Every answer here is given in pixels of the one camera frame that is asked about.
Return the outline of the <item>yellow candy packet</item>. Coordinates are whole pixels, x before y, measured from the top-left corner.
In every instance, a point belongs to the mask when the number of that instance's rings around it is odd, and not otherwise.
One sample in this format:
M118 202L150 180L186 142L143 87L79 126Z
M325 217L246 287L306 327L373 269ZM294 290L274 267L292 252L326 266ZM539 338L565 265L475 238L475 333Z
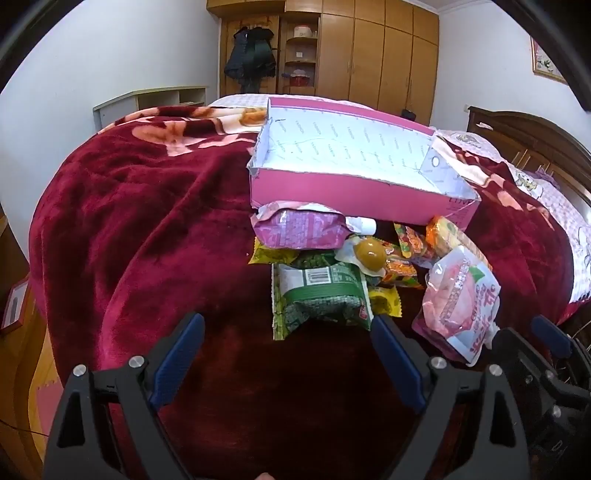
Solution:
M389 315L394 318L403 316L401 298L396 287L370 287L369 298L374 316Z
M287 248L270 248L263 244L259 238L253 241L252 257L249 264L286 264L290 265L300 255L300 252Z

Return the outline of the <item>orange rice cracker packet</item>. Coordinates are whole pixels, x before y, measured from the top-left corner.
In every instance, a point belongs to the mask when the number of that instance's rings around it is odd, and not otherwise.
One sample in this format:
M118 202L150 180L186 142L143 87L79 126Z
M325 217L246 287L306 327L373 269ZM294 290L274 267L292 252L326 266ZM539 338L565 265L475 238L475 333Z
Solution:
M489 269L492 268L486 256L477 245L452 221L443 216L434 217L426 228L426 241L439 257L463 246L474 254Z

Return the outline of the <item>colourful gummy candy packet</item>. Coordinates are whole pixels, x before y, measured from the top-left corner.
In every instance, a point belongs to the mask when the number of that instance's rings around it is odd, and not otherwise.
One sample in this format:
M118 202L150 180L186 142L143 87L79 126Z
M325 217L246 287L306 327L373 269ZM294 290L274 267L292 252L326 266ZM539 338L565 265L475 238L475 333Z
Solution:
M433 259L436 254L423 235L407 225L395 223L402 255L407 259Z

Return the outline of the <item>yellow egg jelly cup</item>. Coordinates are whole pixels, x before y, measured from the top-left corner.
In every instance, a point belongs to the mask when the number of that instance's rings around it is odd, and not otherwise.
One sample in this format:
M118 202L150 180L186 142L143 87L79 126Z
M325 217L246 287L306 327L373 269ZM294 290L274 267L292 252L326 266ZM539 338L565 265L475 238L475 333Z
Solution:
M371 277L383 278L386 275L386 248L373 237L349 236L342 247L335 251L335 260L355 265L363 274Z

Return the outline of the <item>green pea snack bag barcode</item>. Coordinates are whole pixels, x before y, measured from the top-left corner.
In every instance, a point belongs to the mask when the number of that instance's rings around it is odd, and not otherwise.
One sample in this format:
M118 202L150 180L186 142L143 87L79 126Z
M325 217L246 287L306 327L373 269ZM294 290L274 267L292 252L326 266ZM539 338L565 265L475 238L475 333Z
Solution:
M286 339L308 320L328 319L370 329L374 314L370 307L366 276L353 264L297 269L271 266L273 339Z

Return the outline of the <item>green pea snack bag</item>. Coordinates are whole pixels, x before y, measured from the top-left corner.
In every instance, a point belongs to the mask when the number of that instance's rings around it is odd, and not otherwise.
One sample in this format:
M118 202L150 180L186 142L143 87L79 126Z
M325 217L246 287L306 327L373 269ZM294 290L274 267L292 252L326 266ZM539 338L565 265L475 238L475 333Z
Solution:
M290 267L297 269L315 269L335 265L334 250L303 250L298 253L297 258L290 263Z

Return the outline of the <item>pink peach jelly pouch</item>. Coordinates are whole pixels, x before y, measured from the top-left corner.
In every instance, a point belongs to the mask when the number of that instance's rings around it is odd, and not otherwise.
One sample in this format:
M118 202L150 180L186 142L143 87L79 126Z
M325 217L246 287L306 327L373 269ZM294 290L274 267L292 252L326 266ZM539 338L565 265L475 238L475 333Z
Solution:
M339 249L353 235L374 235L372 218L346 216L314 202L273 201L250 217L256 238L273 249Z

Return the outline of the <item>dark wooden headboard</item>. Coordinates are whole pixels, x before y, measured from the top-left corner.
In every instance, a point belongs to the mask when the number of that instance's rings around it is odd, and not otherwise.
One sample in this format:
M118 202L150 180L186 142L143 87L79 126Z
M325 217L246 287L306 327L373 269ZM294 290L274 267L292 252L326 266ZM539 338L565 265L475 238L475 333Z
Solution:
M490 141L517 168L548 174L583 217L590 217L590 151L568 132L535 115L474 106L468 130Z

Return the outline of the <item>red floral plush blanket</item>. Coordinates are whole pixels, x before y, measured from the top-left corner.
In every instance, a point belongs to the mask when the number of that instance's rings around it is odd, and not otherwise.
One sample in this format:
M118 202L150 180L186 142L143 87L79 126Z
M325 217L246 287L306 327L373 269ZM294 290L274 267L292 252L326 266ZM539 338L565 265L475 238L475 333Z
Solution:
M61 165L29 235L57 371L116 368L183 316L205 340L162 422L194 476L376 478L416 426L368 332L318 321L271 337L270 270L249 263L263 109L160 107Z

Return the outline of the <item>pink cardboard box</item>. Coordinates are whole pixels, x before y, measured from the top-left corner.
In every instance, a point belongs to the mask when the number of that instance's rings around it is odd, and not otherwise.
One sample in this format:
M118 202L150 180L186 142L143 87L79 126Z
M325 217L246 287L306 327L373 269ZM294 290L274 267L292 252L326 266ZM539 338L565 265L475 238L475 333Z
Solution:
M481 197L439 153L435 130L358 104L271 96L247 164L250 203L311 202L356 217L466 228Z

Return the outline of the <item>black bag near wardrobe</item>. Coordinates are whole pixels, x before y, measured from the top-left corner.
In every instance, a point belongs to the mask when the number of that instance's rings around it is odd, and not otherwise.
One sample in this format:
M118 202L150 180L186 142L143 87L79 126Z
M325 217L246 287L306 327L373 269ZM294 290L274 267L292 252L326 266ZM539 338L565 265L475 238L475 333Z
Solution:
M413 111L403 109L401 113L401 118L415 122L417 119L417 115Z

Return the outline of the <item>white low shelf unit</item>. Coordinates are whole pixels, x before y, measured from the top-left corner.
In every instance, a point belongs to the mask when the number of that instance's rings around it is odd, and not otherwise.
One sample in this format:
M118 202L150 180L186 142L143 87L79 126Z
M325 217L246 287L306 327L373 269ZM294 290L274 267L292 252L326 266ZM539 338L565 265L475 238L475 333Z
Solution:
M93 108L95 131L135 111L170 105L204 105L206 86L175 86L134 90Z

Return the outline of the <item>wooden wardrobe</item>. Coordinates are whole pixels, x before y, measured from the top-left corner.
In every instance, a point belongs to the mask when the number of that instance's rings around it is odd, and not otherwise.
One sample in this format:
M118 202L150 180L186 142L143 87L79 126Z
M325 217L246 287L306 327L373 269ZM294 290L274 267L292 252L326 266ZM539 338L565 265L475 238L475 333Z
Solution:
M242 27L273 31L276 76L263 94L318 95L349 100L390 114L403 109L431 120L439 60L437 14L409 1L209 1L221 19L221 64L228 62ZM294 38L295 25L311 38ZM290 87L290 73L304 70L308 87Z

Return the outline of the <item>red pot on shelf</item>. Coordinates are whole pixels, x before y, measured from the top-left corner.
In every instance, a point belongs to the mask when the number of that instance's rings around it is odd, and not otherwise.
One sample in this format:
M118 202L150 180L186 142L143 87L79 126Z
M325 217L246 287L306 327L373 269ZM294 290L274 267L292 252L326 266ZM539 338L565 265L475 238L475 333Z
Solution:
M296 69L290 73L290 87L308 87L311 85L311 77L307 72Z

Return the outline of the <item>dark hanging jackets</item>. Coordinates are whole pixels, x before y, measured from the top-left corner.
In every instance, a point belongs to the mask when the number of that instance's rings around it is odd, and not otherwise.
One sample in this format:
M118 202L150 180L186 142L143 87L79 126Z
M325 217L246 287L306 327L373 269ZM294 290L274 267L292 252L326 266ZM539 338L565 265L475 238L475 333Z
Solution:
M276 76L273 37L273 31L259 26L242 27L233 35L235 45L224 66L224 74L238 82L240 92L259 93L263 79Z

